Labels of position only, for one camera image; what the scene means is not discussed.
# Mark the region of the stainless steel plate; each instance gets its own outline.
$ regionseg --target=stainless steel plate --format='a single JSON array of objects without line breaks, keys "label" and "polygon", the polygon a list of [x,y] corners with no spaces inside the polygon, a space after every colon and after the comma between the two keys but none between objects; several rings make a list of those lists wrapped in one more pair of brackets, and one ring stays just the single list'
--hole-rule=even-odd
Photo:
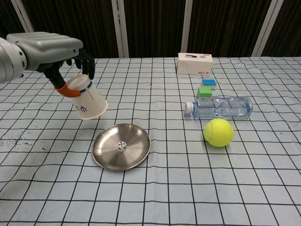
[{"label": "stainless steel plate", "polygon": [[140,164],[150,148],[151,140],[144,129],[133,124],[118,124],[97,135],[92,156],[98,165],[120,171]]}]

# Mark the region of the dark curtain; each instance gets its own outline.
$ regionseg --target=dark curtain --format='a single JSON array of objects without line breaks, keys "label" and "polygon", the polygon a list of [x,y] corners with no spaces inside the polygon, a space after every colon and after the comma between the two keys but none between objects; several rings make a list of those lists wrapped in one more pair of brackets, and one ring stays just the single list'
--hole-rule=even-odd
[{"label": "dark curtain", "polygon": [[195,0],[188,52],[214,57],[249,57],[270,0]]},{"label": "dark curtain", "polygon": [[111,0],[23,0],[35,31],[80,39],[94,57],[118,57]]},{"label": "dark curtain", "polygon": [[262,55],[301,56],[301,0],[283,2]]},{"label": "dark curtain", "polygon": [[0,0],[0,37],[24,32],[22,24],[10,0]]},{"label": "dark curtain", "polygon": [[181,51],[185,0],[124,0],[130,57],[175,57]]}]

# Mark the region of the bottle cap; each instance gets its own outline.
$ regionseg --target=bottle cap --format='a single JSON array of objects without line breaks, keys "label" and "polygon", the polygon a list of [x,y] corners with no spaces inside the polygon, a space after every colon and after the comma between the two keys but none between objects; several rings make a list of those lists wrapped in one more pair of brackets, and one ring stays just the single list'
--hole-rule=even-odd
[{"label": "bottle cap", "polygon": [[185,113],[186,114],[192,114],[193,113],[193,103],[192,102],[186,102],[185,103]]}]

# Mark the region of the white paper cup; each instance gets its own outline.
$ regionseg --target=white paper cup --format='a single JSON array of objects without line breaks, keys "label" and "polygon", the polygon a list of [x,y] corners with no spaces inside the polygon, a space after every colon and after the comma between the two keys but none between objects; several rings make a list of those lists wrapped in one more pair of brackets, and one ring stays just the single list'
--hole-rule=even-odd
[{"label": "white paper cup", "polygon": [[67,87],[81,92],[72,98],[80,119],[93,119],[107,110],[108,102],[100,95],[86,74],[79,74],[67,81]]}]

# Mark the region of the white box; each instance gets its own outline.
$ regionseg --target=white box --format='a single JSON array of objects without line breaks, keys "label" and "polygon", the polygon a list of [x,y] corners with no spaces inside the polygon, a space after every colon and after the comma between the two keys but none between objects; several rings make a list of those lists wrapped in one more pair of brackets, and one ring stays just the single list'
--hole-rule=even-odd
[{"label": "white box", "polygon": [[199,74],[209,77],[211,68],[211,54],[179,53],[177,70],[179,74]]}]

